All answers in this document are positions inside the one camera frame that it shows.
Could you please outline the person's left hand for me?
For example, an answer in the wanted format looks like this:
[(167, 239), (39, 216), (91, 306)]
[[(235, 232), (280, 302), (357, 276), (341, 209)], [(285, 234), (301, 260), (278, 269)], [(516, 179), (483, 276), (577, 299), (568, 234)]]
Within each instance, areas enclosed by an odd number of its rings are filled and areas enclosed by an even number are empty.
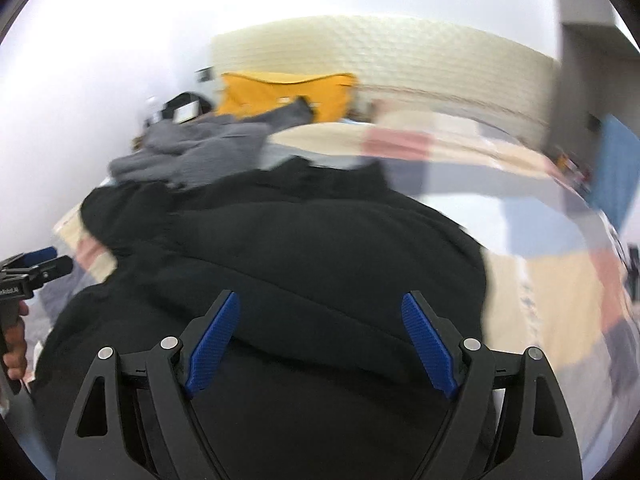
[(21, 380), (25, 376), (27, 368), (24, 316), (29, 314), (28, 305), (24, 301), (18, 303), (18, 315), (6, 330), (3, 336), (6, 337), (6, 348), (8, 351), (3, 355), (3, 363), (11, 380)]

